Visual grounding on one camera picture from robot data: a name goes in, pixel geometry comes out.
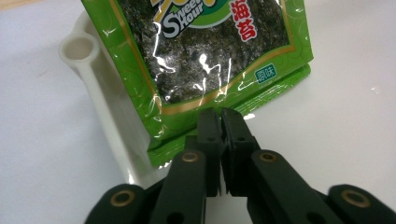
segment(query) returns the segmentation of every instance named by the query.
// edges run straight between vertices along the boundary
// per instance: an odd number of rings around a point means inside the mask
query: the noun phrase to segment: white background
[[[247,121],[324,193],[348,183],[396,210],[396,1],[306,0],[315,59]],[[0,223],[82,223],[123,182],[84,83],[59,59],[79,1],[0,12]],[[206,223],[249,223],[209,200]]]

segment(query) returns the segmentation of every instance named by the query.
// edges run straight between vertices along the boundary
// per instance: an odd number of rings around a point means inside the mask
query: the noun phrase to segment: white plastic holder
[[[83,80],[126,183],[148,188],[164,178],[168,169],[151,166],[149,134],[85,11],[59,54]]]

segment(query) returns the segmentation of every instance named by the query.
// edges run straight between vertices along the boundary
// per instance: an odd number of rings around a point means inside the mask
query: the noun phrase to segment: seaweed
[[[149,0],[119,0],[134,40],[165,104],[181,103],[224,86],[264,53],[289,44],[276,0],[247,0],[257,37],[243,42],[233,18],[176,38],[158,35]]]

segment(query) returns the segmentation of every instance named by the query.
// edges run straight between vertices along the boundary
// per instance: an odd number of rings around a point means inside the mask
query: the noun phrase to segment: seaweed snack package
[[[149,135],[171,160],[208,107],[246,115],[313,59],[303,0],[82,0]]]

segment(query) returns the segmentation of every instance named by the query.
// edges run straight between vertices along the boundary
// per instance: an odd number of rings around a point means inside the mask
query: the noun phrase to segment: plastic wrapper
[[[83,0],[160,165],[208,107],[248,114],[313,59],[303,0]]]

